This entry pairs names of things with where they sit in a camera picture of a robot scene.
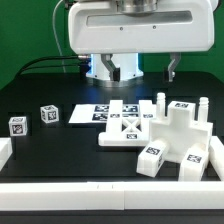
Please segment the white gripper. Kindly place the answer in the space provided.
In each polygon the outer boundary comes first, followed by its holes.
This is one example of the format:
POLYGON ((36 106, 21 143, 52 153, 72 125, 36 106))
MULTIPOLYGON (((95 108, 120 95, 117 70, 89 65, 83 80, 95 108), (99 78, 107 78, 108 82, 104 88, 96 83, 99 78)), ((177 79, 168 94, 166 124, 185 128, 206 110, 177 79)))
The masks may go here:
POLYGON ((158 0, 143 14, 119 11, 115 0, 74 4, 68 15, 69 42, 77 54, 102 54, 111 81, 120 81, 112 54, 171 53, 164 68, 172 82, 180 52, 207 51, 214 44, 215 0, 158 0))

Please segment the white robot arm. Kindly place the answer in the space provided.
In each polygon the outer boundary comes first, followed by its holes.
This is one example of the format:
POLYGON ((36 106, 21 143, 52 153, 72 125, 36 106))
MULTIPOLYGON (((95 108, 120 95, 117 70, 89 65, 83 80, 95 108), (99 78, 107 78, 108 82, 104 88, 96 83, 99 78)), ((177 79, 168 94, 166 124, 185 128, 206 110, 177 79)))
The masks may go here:
POLYGON ((219 0, 77 0, 68 14, 71 49, 90 58, 86 78, 108 87, 143 77, 141 53, 168 53, 171 82, 184 52, 214 44, 214 11, 219 0))

